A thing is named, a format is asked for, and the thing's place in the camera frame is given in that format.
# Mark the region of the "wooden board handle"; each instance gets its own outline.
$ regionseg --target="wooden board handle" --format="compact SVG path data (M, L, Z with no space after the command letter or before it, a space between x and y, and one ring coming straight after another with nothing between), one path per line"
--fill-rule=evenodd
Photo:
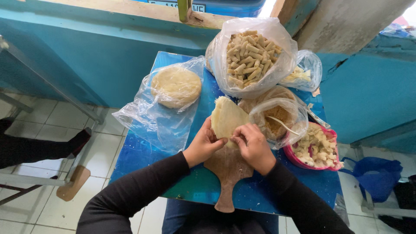
M234 212L233 204L233 188L235 183L221 183L221 193L218 198L217 204L215 204L215 209L223 213L232 213Z

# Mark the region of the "blue jeans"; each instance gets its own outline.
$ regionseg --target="blue jeans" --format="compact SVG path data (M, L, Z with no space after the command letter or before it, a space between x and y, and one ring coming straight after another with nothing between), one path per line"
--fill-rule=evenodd
M232 214L224 214L215 210L213 205L179 199L168 199L165 218L163 220L162 234L173 234L176 232L190 215L192 215L192 217L198 217L199 219L207 219L212 215L250 217L259 222L263 229L268 230L270 233L279 233L279 216L275 214L241 209L236 209Z

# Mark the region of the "plastic spoon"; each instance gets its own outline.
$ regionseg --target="plastic spoon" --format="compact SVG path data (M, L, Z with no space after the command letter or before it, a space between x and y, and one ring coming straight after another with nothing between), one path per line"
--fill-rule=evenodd
M266 116L266 117L269 117L269 118L271 118L271 119L274 119L274 120L276 120L277 122L279 122L283 127L285 127L285 129L287 129L289 132L291 132L291 133L293 133L293 134L295 134L295 135L297 135L297 136L299 136L299 133L297 133L297 132L294 132L294 131L292 131L290 128L288 128L282 121L280 121L280 120L278 120L278 119L276 119L276 118L274 118L274 117L271 117L271 116Z

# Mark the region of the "blue wooden table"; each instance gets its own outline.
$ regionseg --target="blue wooden table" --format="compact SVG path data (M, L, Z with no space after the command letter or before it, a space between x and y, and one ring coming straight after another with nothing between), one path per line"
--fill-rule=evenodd
M152 70L178 62L185 62L191 58L192 57L185 55L159 52ZM313 97L310 92L303 92L295 89L291 90L304 100L305 103L313 103L312 111L321 119L326 120L320 95ZM215 108L214 100L223 95L224 94L218 88L215 78L209 71L205 70L201 99L191 126L187 146L191 143L195 134L202 126L205 118L207 118ZM337 172L302 169L293 165L287 159L282 149L273 151L273 153L280 163L283 163L300 181L318 194L330 207L334 208L336 195L342 195L341 184ZM158 150L156 147L152 147L147 141L129 130L110 182L169 156L169 154ZM235 185L233 190L234 207L237 209L248 209L258 212L285 215L269 200L268 197L270 192L271 190L267 182L255 171L253 177L240 180ZM189 176L184 177L162 196L215 204L219 195L220 181L211 171L200 164L192 168Z

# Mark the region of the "knife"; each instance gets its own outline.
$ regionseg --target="knife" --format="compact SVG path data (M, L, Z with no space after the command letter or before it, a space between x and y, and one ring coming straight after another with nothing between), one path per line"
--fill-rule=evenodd
M297 102L303 106L306 111L308 112L308 114L321 126L323 126L326 129L329 129L331 126L329 124L327 124L325 121L323 121L321 118L319 118L317 115L315 115L315 113L313 113L311 111L311 109L308 108L308 106L306 105L306 103L304 101L302 101L296 94L293 94L297 100Z

